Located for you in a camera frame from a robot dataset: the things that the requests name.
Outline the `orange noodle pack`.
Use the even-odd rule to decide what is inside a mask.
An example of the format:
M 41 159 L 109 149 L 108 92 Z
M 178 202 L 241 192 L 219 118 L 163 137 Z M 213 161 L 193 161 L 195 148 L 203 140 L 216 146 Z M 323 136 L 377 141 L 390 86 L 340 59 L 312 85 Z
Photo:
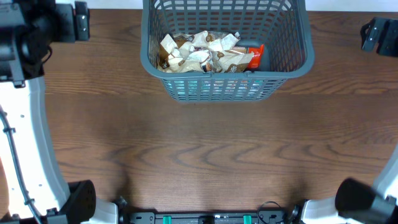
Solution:
M 264 44 L 260 47 L 248 47 L 248 53 L 253 53 L 253 57 L 248 65 L 248 69 L 257 69 L 261 65 L 262 55 L 264 53 Z

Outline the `beige mushroom pouch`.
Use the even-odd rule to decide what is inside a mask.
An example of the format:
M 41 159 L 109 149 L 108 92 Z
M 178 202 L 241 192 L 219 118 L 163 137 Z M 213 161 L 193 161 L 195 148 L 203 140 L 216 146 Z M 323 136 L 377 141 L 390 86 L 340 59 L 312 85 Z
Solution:
M 254 56 L 254 53 L 244 54 L 235 50 L 213 51 L 211 54 L 215 73 L 241 73 Z
M 240 33 L 202 31 L 197 34 L 178 33 L 173 39 L 179 49 L 207 49 L 211 52 L 232 49 L 240 41 Z
M 157 69 L 165 73 L 211 72 L 211 52 L 194 46 L 195 36 L 184 33 L 167 34 L 159 44 Z

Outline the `blue white snack bag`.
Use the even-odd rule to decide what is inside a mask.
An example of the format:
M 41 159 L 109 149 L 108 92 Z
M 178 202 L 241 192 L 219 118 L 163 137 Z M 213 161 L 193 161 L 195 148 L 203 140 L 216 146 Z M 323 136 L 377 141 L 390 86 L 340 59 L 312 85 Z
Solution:
M 164 80 L 166 89 L 177 97 L 243 97 L 255 95 L 262 86 L 267 83 L 266 79 L 258 78 L 204 78 L 184 80 Z

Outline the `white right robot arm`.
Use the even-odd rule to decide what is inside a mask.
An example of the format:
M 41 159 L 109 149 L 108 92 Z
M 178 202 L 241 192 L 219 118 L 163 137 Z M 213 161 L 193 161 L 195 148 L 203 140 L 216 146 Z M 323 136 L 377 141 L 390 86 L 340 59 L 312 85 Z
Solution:
M 397 19 L 375 17 L 360 31 L 362 50 L 397 57 Z M 373 182 L 345 179 L 334 197 L 296 206 L 291 223 L 397 223 L 397 149 Z

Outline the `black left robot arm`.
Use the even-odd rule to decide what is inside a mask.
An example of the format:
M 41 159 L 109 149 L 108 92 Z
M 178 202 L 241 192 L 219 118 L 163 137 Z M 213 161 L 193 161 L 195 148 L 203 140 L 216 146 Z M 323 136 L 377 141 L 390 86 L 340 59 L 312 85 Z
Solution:
M 9 206 L 2 223 L 117 223 L 116 204 L 90 180 L 67 182 L 45 112 L 44 65 L 54 42 L 90 38 L 86 2 L 1 2 L 1 162 Z

